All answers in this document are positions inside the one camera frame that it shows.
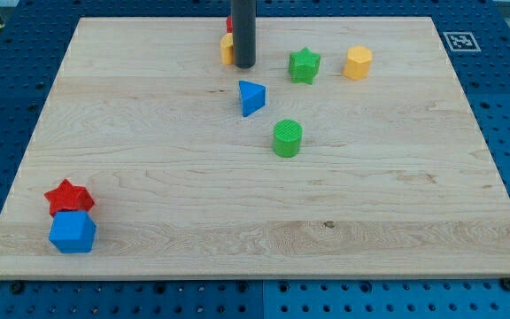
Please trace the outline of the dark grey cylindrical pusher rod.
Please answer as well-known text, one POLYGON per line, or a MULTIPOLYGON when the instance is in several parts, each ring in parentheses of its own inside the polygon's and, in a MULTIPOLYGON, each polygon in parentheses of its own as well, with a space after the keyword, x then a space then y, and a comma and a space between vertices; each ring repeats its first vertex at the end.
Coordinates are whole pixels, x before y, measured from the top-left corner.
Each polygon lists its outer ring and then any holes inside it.
POLYGON ((231 0, 235 64, 248 69, 256 63, 256 1, 231 0))

